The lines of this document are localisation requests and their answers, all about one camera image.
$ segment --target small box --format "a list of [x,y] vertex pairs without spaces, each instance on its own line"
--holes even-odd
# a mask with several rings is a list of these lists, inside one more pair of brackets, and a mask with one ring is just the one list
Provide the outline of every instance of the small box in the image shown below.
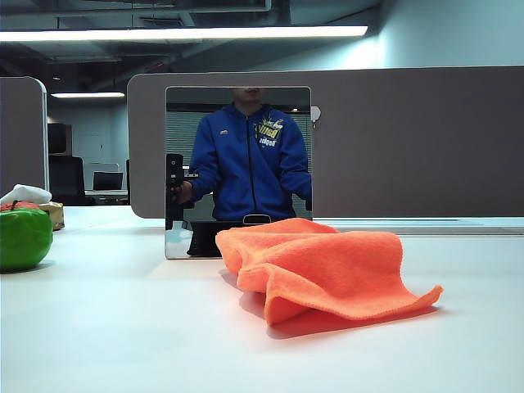
[[52,221],[52,230],[57,231],[65,227],[64,225],[64,205],[58,202],[48,202],[38,205],[40,210],[45,211]]

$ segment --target ceiling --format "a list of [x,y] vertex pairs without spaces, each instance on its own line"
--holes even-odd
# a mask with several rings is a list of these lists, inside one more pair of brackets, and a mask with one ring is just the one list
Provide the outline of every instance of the ceiling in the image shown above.
[[[373,34],[378,27],[381,3],[382,0],[2,0],[0,29],[367,24],[368,34]],[[342,39],[357,38],[2,43],[0,75],[33,76],[42,80],[50,93],[124,91],[135,74],[248,70]]]

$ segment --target green fruit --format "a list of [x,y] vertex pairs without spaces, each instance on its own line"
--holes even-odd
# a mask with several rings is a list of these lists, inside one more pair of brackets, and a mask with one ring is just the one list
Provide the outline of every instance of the green fruit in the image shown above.
[[33,268],[51,243],[52,221],[44,211],[16,206],[0,211],[0,272]]

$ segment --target wall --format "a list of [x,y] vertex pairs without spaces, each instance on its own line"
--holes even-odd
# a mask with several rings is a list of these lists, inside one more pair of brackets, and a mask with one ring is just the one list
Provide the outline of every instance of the wall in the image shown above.
[[522,0],[386,0],[378,35],[248,70],[524,64]]
[[[117,163],[125,173],[129,158],[127,109],[124,104],[94,106],[78,102],[48,107],[48,121],[71,124],[73,156],[88,162]],[[126,187],[124,176],[123,188]]]
[[522,0],[388,0],[385,67],[524,64]]

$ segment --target office chair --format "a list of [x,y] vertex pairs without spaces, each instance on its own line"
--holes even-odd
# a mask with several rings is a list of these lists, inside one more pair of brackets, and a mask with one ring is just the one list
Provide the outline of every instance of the office chair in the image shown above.
[[124,204],[131,205],[131,186],[129,185],[129,159],[125,161],[125,184],[128,189],[128,199],[124,202]]
[[120,190],[122,189],[122,172],[101,172],[95,170],[93,172],[93,190]]
[[49,188],[52,200],[65,206],[94,204],[94,198],[85,196],[84,163],[80,157],[49,156]]

